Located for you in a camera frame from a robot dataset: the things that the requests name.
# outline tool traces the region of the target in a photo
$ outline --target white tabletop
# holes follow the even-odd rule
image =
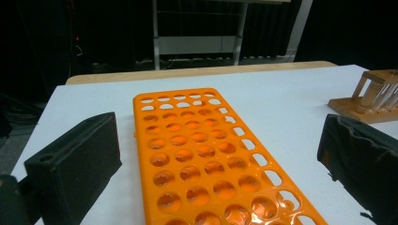
[[[216,88],[329,224],[373,224],[316,160],[331,98],[352,95],[365,69],[357,66],[238,73],[205,77],[58,86],[12,175],[23,162],[88,117],[115,112],[122,167],[83,224],[145,224],[132,99],[141,93]],[[398,122],[374,124],[398,138]]]

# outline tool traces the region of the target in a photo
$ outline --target wooden test tube rack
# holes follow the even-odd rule
[[[360,92],[367,80],[371,82],[363,97],[360,97]],[[375,102],[380,99],[382,92],[397,83],[398,71],[394,69],[365,71],[352,97],[331,99],[328,106],[341,115],[368,124],[398,120],[398,107],[396,105],[388,111],[375,110],[374,107]]]

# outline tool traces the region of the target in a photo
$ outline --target white table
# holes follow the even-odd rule
[[[115,112],[123,166],[83,224],[145,224],[132,99],[140,93],[214,87],[329,224],[373,224],[360,216],[366,211],[316,160],[326,115],[334,113],[328,101],[350,97],[364,70],[323,67],[58,86],[12,175],[22,180],[24,161],[85,118]],[[373,127],[398,138],[398,122]]]

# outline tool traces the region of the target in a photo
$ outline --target orange plastic tray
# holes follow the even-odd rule
[[[215,89],[133,108],[146,224],[327,224]]]

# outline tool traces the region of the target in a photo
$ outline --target gray floor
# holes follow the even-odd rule
[[[270,58],[243,59],[240,65],[273,64],[293,62],[294,56]],[[161,62],[161,69],[173,68],[204,68],[232,66],[230,59],[208,60],[170,60]],[[153,63],[137,64],[137,70],[151,70]],[[13,125],[13,130],[8,138],[0,139],[0,174],[10,174],[14,169],[21,152],[25,148],[35,125]]]

